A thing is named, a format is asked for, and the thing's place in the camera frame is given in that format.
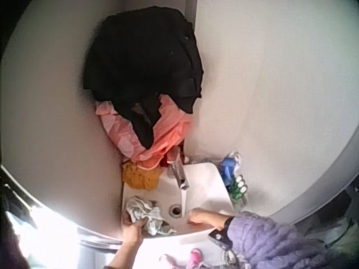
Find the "hand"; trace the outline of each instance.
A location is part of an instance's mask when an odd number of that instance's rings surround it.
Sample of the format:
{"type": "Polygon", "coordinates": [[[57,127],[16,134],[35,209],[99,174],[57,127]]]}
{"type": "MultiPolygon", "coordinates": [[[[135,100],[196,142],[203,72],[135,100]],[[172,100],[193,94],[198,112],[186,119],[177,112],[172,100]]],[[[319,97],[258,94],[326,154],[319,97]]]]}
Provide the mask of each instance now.
{"type": "Polygon", "coordinates": [[[195,208],[190,212],[189,221],[196,224],[208,224],[218,230],[223,230],[224,223],[230,216],[195,208]]]}
{"type": "Polygon", "coordinates": [[[127,211],[122,215],[123,243],[132,246],[140,246],[143,242],[142,227],[147,222],[147,218],[131,222],[130,214],[127,211]]]}
{"type": "Polygon", "coordinates": [[[205,215],[208,214],[208,213],[210,213],[210,211],[204,210],[204,209],[201,209],[201,208],[194,208],[194,209],[191,210],[188,220],[191,223],[208,224],[205,221],[205,215]]]}

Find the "yellow cloth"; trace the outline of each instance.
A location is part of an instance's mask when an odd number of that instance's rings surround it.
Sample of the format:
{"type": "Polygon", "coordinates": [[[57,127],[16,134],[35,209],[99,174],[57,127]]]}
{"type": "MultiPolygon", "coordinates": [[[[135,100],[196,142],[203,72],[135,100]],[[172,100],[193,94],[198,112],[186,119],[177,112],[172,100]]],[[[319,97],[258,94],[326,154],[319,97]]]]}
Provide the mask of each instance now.
{"type": "Polygon", "coordinates": [[[144,170],[130,161],[122,165],[122,180],[133,189],[151,191],[157,188],[161,174],[162,168],[159,166],[152,170],[144,170]]]}

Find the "faucet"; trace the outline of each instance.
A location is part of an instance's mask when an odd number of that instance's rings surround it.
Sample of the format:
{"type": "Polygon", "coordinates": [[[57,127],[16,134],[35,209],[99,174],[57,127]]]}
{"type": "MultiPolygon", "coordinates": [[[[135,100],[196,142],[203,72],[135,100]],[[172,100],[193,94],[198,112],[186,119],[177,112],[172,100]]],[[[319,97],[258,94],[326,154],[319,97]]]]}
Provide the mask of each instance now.
{"type": "Polygon", "coordinates": [[[186,191],[190,185],[188,184],[183,164],[181,160],[181,149],[178,146],[172,147],[167,153],[167,163],[169,164],[170,178],[175,177],[178,188],[186,191]]]}

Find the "white towel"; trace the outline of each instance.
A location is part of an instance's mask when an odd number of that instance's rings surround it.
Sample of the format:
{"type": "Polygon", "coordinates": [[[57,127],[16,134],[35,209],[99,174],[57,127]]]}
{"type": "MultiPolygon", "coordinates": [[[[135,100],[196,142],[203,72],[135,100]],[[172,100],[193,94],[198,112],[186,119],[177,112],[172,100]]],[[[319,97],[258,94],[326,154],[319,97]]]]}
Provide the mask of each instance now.
{"type": "Polygon", "coordinates": [[[167,222],[161,216],[161,210],[158,206],[155,206],[154,202],[149,201],[140,196],[132,196],[126,204],[126,210],[131,216],[131,221],[148,218],[145,224],[145,230],[150,235],[163,234],[168,235],[175,233],[176,231],[169,226],[167,222]]]}

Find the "purple fuzzy jacket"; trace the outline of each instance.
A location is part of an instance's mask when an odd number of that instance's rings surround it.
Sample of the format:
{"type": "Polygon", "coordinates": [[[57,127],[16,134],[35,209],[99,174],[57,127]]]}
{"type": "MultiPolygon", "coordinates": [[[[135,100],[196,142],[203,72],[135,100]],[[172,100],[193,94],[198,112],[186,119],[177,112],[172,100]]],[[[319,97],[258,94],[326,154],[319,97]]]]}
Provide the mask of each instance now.
{"type": "Polygon", "coordinates": [[[233,250],[252,269],[327,268],[323,243],[304,238],[293,225],[242,212],[232,220],[227,234],[233,250]]]}

